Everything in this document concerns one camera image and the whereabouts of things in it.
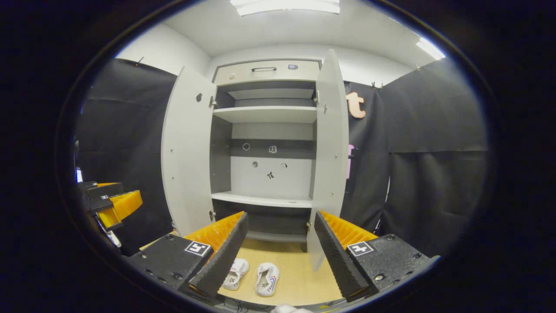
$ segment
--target fluorescent light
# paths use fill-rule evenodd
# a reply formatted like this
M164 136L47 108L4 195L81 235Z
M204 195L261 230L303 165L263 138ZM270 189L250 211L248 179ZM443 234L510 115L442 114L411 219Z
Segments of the fluorescent light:
M241 16L292 9L340 14L340 0L230 0L230 2Z
M416 45L423 49L426 53L430 54L435 60L440 60L441 58L445 58L446 56L442 53L438 48L436 48L430 41L426 40L425 38L421 37L419 42Z

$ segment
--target cabinet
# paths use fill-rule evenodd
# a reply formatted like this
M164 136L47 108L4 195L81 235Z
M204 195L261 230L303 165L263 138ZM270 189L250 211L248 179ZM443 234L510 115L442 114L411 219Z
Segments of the cabinet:
M251 238L306 242L324 259L315 213L339 215L348 170L348 112L336 53L217 68L184 67L162 131L162 181L178 231L249 213Z

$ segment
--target shoe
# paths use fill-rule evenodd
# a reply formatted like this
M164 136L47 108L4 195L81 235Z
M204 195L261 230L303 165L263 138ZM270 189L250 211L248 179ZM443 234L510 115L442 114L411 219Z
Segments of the shoe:
M255 291L261 297L270 297L276 290L276 282L280 277L278 267L272 263L265 262L259 265L257 269L257 283L255 284Z
M235 259L234 264L232 264L232 267L228 272L228 276L226 276L226 279L222 284L222 287L228 290L237 290L240 287L239 283L241 277L245 275L248 270L249 263L247 263L247 260L243 258Z

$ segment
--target drawer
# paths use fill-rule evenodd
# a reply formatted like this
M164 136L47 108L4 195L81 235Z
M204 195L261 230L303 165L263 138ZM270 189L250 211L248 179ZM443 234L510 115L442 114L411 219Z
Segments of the drawer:
M214 79L216 86L258 81L316 81L320 67L318 61L270 60L222 66Z

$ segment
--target cabinet door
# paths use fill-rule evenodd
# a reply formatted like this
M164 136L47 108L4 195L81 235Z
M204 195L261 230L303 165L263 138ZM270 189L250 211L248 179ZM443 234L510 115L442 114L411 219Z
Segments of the cabinet door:
M324 252L315 233L315 214L324 210L339 216L344 200L346 176L348 174L348 107L344 81L340 72L336 52L328 50L316 81L317 136L315 182L311 209L311 225L307 234L313 270L319 269Z
M183 67L162 127L161 165L166 202L181 236L211 223L210 132L216 86Z

